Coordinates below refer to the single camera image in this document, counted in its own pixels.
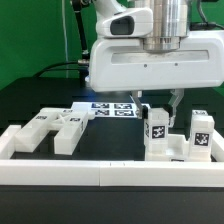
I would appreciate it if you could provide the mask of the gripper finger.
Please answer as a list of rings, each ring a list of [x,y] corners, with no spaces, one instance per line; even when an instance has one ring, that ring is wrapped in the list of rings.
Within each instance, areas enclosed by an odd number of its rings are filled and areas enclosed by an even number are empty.
[[[147,119],[148,118],[148,107],[143,105],[140,102],[140,97],[142,96],[142,92],[141,91],[132,91],[131,92],[131,99],[134,102],[134,104],[136,105],[137,109],[136,109],[136,116],[138,119]]]
[[[177,107],[184,97],[184,90],[183,89],[172,89],[171,94],[172,94],[171,99],[168,102],[168,106],[169,106],[169,126],[173,127],[174,124],[175,124]]]

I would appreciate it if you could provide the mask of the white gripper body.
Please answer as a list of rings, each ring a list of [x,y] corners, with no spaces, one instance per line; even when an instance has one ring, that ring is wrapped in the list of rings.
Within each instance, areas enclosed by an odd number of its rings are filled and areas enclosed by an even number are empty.
[[[98,7],[90,86],[97,92],[224,83],[224,31],[191,31],[187,7]]]

